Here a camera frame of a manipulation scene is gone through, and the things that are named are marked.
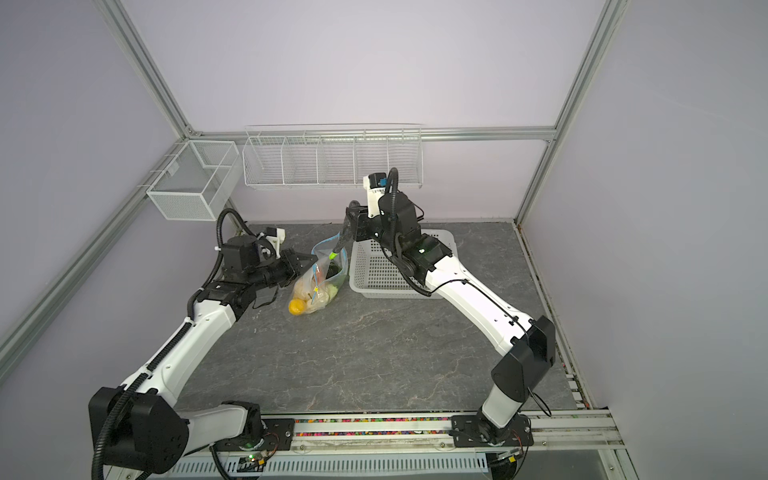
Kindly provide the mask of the clear zip top bag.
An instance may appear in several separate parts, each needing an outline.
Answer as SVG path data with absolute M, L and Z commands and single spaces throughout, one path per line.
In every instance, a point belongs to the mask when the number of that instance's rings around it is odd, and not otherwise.
M 311 254 L 316 260 L 293 284 L 291 299 L 300 298 L 307 304 L 303 315 L 324 309 L 336 298 L 348 277 L 349 258 L 346 247 L 333 260 L 329 258 L 338 235 L 322 240 L 312 248 Z

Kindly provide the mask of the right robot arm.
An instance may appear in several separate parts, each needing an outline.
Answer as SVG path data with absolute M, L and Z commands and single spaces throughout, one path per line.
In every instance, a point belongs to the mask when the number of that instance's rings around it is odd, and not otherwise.
M 344 232 L 355 242 L 373 240 L 406 284 L 424 297 L 438 295 L 490 341 L 500 360 L 491 371 L 492 389 L 470 418 L 461 439 L 497 446 L 523 439 L 521 407 L 555 363 L 556 327 L 505 302 L 436 237 L 423 232 L 422 210 L 399 188 L 399 172 L 368 175 L 367 202 L 353 201 Z

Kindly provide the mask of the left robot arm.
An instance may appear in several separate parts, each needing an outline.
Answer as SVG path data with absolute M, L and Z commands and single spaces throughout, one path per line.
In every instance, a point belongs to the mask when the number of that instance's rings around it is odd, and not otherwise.
M 232 208 L 219 214 L 216 260 L 190 296 L 180 327 L 138 370 L 117 387 L 103 387 L 88 404 L 93 456 L 90 476 L 108 466 L 140 478 L 171 470 L 185 455 L 241 439 L 263 444 L 266 427 L 258 405 L 228 401 L 190 414 L 175 406 L 191 375 L 215 343 L 264 289 L 279 291 L 305 269 L 306 256 L 282 248 L 284 229 L 253 232 Z

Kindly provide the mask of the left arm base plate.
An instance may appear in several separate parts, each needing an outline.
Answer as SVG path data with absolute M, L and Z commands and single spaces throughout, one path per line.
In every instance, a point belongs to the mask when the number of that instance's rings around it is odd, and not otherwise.
M 241 451 L 281 452 L 291 448 L 296 422 L 293 418 L 267 418 L 262 420 L 261 436 L 246 437 L 240 442 Z

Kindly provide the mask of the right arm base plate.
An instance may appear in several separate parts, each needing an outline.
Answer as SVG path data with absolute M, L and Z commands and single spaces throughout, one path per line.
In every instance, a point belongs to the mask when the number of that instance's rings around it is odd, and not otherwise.
M 531 420 L 515 414 L 504 427 L 495 426 L 481 412 L 453 415 L 449 435 L 458 448 L 528 447 L 534 444 Z

